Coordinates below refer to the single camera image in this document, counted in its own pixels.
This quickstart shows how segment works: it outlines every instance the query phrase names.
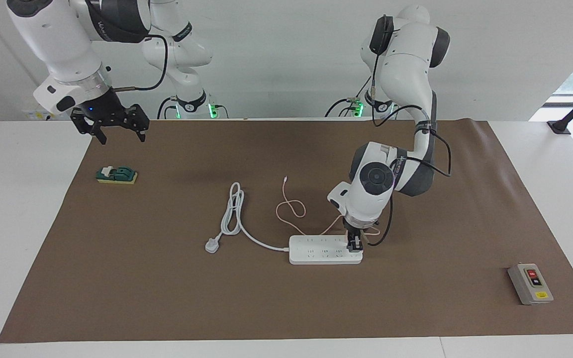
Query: white power strip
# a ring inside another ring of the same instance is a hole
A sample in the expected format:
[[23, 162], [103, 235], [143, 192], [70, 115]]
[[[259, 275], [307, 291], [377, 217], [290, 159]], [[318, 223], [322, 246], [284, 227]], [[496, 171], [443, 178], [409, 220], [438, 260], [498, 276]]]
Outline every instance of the white power strip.
[[349, 252], [344, 235], [295, 235], [288, 241], [293, 265], [356, 265], [362, 252]]

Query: green object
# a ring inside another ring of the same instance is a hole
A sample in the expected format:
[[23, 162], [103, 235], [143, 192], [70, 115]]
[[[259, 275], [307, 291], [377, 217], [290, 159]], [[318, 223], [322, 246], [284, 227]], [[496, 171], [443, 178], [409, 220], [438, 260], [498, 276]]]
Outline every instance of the green object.
[[211, 114], [211, 118], [217, 118], [218, 117], [218, 109], [214, 106], [211, 105], [211, 103], [209, 104], [209, 113]]
[[364, 113], [364, 104], [359, 100], [356, 102], [357, 108], [353, 109], [353, 116], [362, 116]]
[[103, 172], [105, 168], [101, 168], [96, 172], [96, 180], [108, 180], [108, 181], [133, 181], [136, 172], [126, 166], [121, 166], [116, 169], [109, 170], [109, 175], [105, 175]]

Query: white plug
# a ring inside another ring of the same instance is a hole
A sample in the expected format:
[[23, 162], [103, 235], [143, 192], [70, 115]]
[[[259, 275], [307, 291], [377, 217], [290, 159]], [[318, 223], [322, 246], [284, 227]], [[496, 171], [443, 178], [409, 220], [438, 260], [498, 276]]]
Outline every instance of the white plug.
[[216, 238], [209, 238], [205, 244], [205, 250], [210, 254], [215, 254], [218, 251], [218, 247], [220, 247], [220, 244]]

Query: green indicator light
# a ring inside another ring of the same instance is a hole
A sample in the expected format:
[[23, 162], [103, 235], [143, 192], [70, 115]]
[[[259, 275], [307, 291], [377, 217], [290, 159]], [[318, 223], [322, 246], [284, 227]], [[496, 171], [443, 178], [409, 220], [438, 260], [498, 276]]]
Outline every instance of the green indicator light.
[[218, 116], [218, 110], [216, 110], [211, 103], [209, 104], [209, 113], [211, 113], [211, 118], [216, 118]]
[[357, 102], [358, 107], [355, 108], [355, 111], [353, 111], [353, 115], [355, 116], [362, 116], [362, 113], [364, 113], [364, 104], [362, 102]]

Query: power cord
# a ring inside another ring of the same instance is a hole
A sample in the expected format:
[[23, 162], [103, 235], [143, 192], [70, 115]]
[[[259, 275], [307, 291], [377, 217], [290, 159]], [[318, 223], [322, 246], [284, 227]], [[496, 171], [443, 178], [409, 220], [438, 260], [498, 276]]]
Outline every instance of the power cord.
[[360, 91], [357, 92], [357, 95], [354, 98], [343, 98], [343, 99], [338, 100], [337, 102], [333, 103], [333, 105], [328, 109], [327, 113], [324, 115], [324, 118], [328, 117], [328, 115], [333, 110], [333, 108], [336, 108], [336, 106], [338, 104], [341, 104], [342, 102], [352, 102], [351, 100], [359, 100], [359, 97], [362, 94], [362, 91], [364, 90], [364, 88], [366, 88], [366, 85], [369, 83], [370, 80], [371, 80], [371, 77], [368, 77], [368, 80], [366, 80], [366, 82], [364, 83], [364, 86], [362, 86], [362, 88], [360, 89]]
[[[257, 243], [266, 249], [288, 252], [288, 247], [273, 247], [271, 245], [267, 245], [266, 243], [259, 242], [253, 238], [253, 236], [251, 236], [248, 231], [246, 231], [241, 218], [243, 202], [245, 202], [245, 192], [240, 187], [240, 183], [235, 182], [229, 189], [229, 201], [227, 201], [227, 209], [225, 210], [225, 215], [223, 215], [222, 221], [220, 222], [220, 233], [216, 235], [215, 238], [210, 238], [207, 241], [205, 244], [205, 250], [210, 254], [214, 254], [216, 251], [218, 251], [218, 247], [220, 246], [218, 242], [223, 235], [233, 236], [242, 231], [248, 238], [250, 238], [250, 240], [252, 240], [252, 242]], [[234, 212], [236, 213], [236, 226], [234, 229], [229, 230], [229, 222], [231, 222], [231, 219], [234, 217]]]
[[384, 240], [386, 240], [386, 237], [388, 236], [388, 232], [390, 230], [390, 223], [393, 221], [393, 195], [391, 195], [390, 199], [388, 200], [388, 207], [390, 211], [388, 213], [388, 224], [386, 224], [386, 230], [384, 230], [384, 235], [382, 235], [382, 238], [380, 238], [380, 240], [377, 241], [376, 243], [368, 243], [369, 246], [378, 246], [379, 244], [384, 242]]
[[229, 111], [227, 111], [227, 107], [223, 106], [222, 104], [216, 104], [214, 107], [216, 108], [224, 108], [225, 113], [227, 113], [227, 119], [229, 119]]
[[330, 112], [333, 110], [333, 108], [336, 108], [336, 106], [338, 104], [341, 104], [343, 102], [349, 102], [348, 98], [343, 98], [341, 100], [338, 100], [337, 102], [333, 103], [333, 105], [328, 109], [327, 113], [324, 115], [324, 118], [328, 117], [328, 115], [330, 114]]
[[446, 149], [448, 150], [448, 172], [446, 173], [443, 170], [440, 170], [436, 166], [432, 165], [432, 163], [424, 161], [423, 159], [414, 158], [414, 157], [406, 157], [406, 158], [411, 160], [411, 161], [419, 162], [421, 165], [425, 165], [425, 166], [431, 168], [432, 170], [435, 170], [437, 173], [443, 175], [444, 177], [452, 177], [452, 150], [450, 149], [450, 145], [448, 144], [448, 142], [446, 140], [441, 138], [441, 136], [439, 136], [439, 134], [437, 134], [437, 131], [435, 131], [432, 128], [430, 128], [430, 134], [432, 136], [434, 136], [435, 138], [437, 138], [438, 140], [440, 140], [441, 143], [444, 143], [444, 145], [446, 145]]
[[149, 88], [136, 88], [136, 87], [115, 88], [114, 89], [115, 92], [131, 91], [131, 90], [153, 90], [153, 89], [158, 88], [163, 83], [163, 80], [165, 79], [165, 75], [167, 74], [167, 65], [168, 65], [168, 56], [169, 56], [169, 46], [167, 44], [167, 39], [162, 35], [148, 35], [147, 37], [148, 38], [159, 38], [159, 39], [163, 40], [163, 44], [165, 45], [165, 61], [163, 64], [163, 72], [161, 73], [161, 78], [159, 79], [159, 81], [154, 86], [151, 86]]
[[169, 109], [176, 109], [176, 106], [167, 106], [167, 107], [165, 108], [165, 111], [163, 112], [163, 113], [164, 113], [163, 116], [164, 116], [165, 119], [167, 119], [167, 111], [168, 111]]
[[159, 106], [159, 112], [156, 115], [156, 119], [161, 119], [161, 114], [163, 112], [163, 108], [165, 108], [165, 104], [171, 101], [172, 99], [173, 97], [167, 97], [165, 100], [163, 100], [163, 102], [161, 102], [161, 106]]
[[350, 113], [351, 109], [353, 109], [353, 107], [350, 107], [350, 106], [342, 109], [341, 111], [339, 111], [338, 116], [347, 116], [348, 113]]
[[[285, 176], [284, 181], [282, 181], [282, 197], [284, 198], [284, 201], [283, 201], [283, 202], [280, 202], [280, 204], [278, 204], [278, 205], [276, 206], [276, 217], [278, 218], [278, 220], [284, 222], [285, 224], [288, 224], [289, 226], [292, 226], [294, 229], [298, 230], [299, 233], [301, 233], [302, 235], [305, 235], [305, 236], [306, 236], [306, 234], [305, 234], [302, 230], [300, 230], [300, 228], [299, 228], [298, 226], [296, 226], [294, 223], [289, 222], [289, 221], [287, 221], [287, 220], [284, 220], [282, 217], [280, 217], [280, 213], [279, 213], [278, 209], [280, 209], [280, 206], [283, 206], [283, 205], [288, 205], [289, 208], [291, 208], [291, 213], [293, 213], [293, 215], [294, 215], [296, 218], [303, 218], [303, 217], [306, 216], [306, 206], [304, 205], [304, 202], [302, 202], [302, 201], [300, 201], [300, 200], [289, 200], [289, 199], [287, 199], [287, 194], [286, 194], [286, 191], [285, 191], [285, 186], [287, 185], [287, 180], [288, 180], [288, 177]], [[293, 203], [300, 204], [300, 206], [302, 206], [302, 213], [301, 213], [301, 214], [298, 214], [298, 213], [295, 211], [295, 208], [293, 207], [292, 202], [293, 202]], [[342, 217], [341, 215], [338, 215], [338, 216], [335, 218], [335, 220], [333, 220], [333, 222], [330, 223], [330, 225], [326, 228], [326, 230], [321, 232], [320, 235], [323, 235], [323, 234], [328, 233], [328, 231], [335, 225], [335, 223], [337, 222], [337, 220], [339, 220], [339, 218], [341, 218], [341, 217]], [[377, 231], [377, 232], [376, 232], [376, 233], [364, 233], [364, 235], [367, 235], [367, 236], [376, 236], [376, 235], [379, 235], [379, 234], [380, 234], [380, 231], [379, 231], [378, 229], [376, 229], [375, 227], [373, 227], [373, 229], [375, 229], [375, 231]]]
[[418, 110], [423, 112], [423, 115], [426, 116], [426, 119], [428, 120], [428, 122], [430, 122], [430, 118], [428, 118], [428, 114], [425, 113], [425, 111], [423, 110], [423, 108], [416, 106], [414, 104], [408, 104], [407, 106], [401, 106], [398, 109], [395, 109], [394, 111], [390, 112], [389, 115], [386, 116], [386, 118], [384, 118], [384, 120], [382, 120], [380, 123], [375, 123], [375, 118], [373, 118], [373, 124], [375, 125], [375, 127], [381, 127], [382, 125], [384, 125], [384, 123], [386, 123], [387, 120], [389, 120], [392, 116], [395, 116], [395, 119], [397, 118], [396, 116], [399, 114], [400, 111], [402, 111], [403, 109], [408, 109], [408, 108], [417, 108]]

